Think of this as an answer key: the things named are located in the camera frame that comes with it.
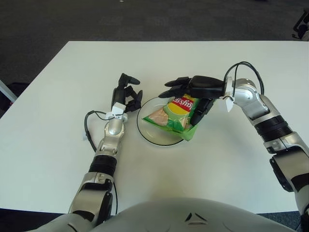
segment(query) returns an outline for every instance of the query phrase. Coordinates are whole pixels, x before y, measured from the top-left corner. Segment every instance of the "white plate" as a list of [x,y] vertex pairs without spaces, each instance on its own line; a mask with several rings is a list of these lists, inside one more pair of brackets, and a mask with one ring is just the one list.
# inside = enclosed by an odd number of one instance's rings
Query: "white plate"
[[144,117],[162,108],[169,102],[169,98],[153,98],[147,101],[137,115],[137,127],[141,135],[150,143],[160,146],[170,146],[181,142],[179,136],[170,134],[149,122],[143,120]]

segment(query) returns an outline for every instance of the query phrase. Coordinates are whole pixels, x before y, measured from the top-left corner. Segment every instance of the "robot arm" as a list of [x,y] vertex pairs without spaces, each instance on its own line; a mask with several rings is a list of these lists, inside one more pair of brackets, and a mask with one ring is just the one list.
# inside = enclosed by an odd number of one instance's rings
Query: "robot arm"
[[202,76],[182,77],[166,83],[172,87],[160,97],[179,97],[184,93],[201,98],[201,105],[191,118],[195,125],[210,110],[215,100],[230,111],[238,105],[258,134],[264,146],[274,156],[270,164],[282,187],[295,193],[298,210],[303,223],[308,224],[309,215],[309,148],[299,135],[292,131],[279,111],[264,95],[260,95],[254,83],[248,79],[227,78],[223,81]]
[[[84,175],[69,213],[57,217],[33,232],[88,232],[110,217],[113,175],[125,133],[126,112],[139,109],[142,98],[142,90],[136,94],[133,88],[127,85],[139,83],[131,76],[124,73],[121,75],[118,87],[113,91],[112,111],[106,113],[103,119],[108,121],[104,128],[104,138],[96,148],[89,171]],[[126,97],[129,96],[133,100],[126,104]],[[91,140],[86,127],[85,130],[88,140]]]
[[267,151],[275,154],[270,159],[273,171],[282,187],[288,192],[295,193],[302,220],[308,223],[309,148],[300,136],[290,129],[271,101],[257,93],[251,81],[237,80],[234,96],[234,104],[242,108],[264,140]]

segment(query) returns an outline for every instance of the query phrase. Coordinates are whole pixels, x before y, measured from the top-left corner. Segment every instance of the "yellow label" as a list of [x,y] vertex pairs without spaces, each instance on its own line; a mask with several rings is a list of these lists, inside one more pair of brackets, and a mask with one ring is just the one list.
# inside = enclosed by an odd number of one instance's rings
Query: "yellow label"
[[187,115],[194,104],[195,98],[185,94],[182,98],[175,98],[168,104],[168,108],[175,114]]

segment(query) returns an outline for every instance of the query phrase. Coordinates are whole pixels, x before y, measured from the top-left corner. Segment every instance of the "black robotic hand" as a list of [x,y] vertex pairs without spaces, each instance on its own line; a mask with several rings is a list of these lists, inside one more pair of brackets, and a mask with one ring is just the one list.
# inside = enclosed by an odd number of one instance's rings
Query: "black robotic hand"
[[224,95],[225,90],[223,81],[207,76],[180,77],[167,82],[165,86],[171,88],[161,93],[160,98],[181,98],[184,94],[189,94],[193,98],[200,99],[190,119],[190,124],[193,126],[200,122],[214,101]]
[[[118,81],[118,87],[114,89],[113,94],[112,94],[112,106],[116,102],[126,105],[125,113],[140,109],[140,102],[143,96],[142,90],[136,93],[133,90],[132,86],[127,87],[128,84],[139,85],[140,81],[132,76],[128,76],[123,73],[121,74],[120,79]],[[129,101],[126,104],[126,98],[129,96],[131,96],[133,100]]]

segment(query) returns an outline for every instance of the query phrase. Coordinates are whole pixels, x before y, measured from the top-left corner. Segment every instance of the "plate rim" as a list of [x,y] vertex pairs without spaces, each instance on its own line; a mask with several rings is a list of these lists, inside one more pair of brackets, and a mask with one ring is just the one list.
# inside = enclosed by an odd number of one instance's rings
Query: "plate rim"
[[[143,107],[145,104],[147,104],[147,102],[150,102],[151,100],[156,99],[156,98],[159,98],[159,97],[154,97],[154,98],[151,98],[151,99],[149,99],[148,101],[146,101],[146,102],[141,106],[140,110],[142,109],[142,107]],[[142,135],[142,137],[143,137],[145,140],[147,140],[148,142],[150,142],[150,143],[152,143],[152,144],[154,144],[154,145],[158,145],[158,146],[172,146],[172,145],[176,145],[176,144],[180,143],[181,141],[183,141],[183,139],[181,139],[180,141],[178,141],[178,142],[176,142],[176,143],[168,144],[168,145],[163,145],[163,144],[156,144],[156,143],[150,141],[149,139],[147,139],[147,138],[142,134],[142,132],[140,131],[140,127],[139,127],[139,123],[138,123],[139,115],[140,115],[140,110],[139,110],[139,112],[137,113],[136,125],[137,125],[137,129],[139,130],[139,133]]]

